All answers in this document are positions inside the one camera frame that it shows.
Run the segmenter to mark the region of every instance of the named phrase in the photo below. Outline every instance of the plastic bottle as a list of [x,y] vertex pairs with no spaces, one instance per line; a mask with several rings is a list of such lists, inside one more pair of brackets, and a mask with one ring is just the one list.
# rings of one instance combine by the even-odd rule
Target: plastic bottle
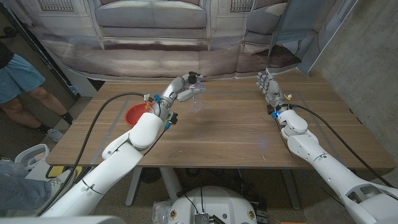
[[[203,85],[201,84],[200,81],[197,80],[195,75],[190,75],[189,79],[189,89],[195,89],[195,88],[203,88]],[[203,110],[203,94],[197,94],[192,97],[191,100],[191,112],[197,113],[201,112]]]

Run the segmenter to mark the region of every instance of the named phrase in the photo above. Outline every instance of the red bowl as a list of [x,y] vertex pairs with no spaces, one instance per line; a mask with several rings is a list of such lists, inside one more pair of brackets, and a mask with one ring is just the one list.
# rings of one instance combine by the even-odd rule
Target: red bowl
[[150,108],[145,108],[147,103],[139,103],[132,108],[130,108],[127,113],[124,115],[124,120],[130,126],[134,126],[137,124],[139,118],[150,110]]

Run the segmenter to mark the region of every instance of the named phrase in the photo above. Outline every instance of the cushion image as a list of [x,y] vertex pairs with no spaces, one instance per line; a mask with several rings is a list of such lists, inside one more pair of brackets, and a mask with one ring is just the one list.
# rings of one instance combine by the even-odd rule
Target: cushion image
[[206,11],[181,1],[115,1],[96,11],[100,26],[147,28],[203,28]]

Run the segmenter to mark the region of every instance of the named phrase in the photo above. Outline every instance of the denim shorts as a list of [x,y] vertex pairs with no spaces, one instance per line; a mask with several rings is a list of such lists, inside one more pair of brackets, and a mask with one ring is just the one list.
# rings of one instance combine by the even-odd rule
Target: denim shorts
[[22,92],[41,86],[45,78],[21,56],[14,54],[11,61],[0,69],[0,103],[14,99]]

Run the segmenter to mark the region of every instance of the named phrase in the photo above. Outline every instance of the couch image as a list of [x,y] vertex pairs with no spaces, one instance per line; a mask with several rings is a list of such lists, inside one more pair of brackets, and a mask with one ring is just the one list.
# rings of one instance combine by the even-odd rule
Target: couch image
[[98,41],[211,45],[211,0],[88,0]]

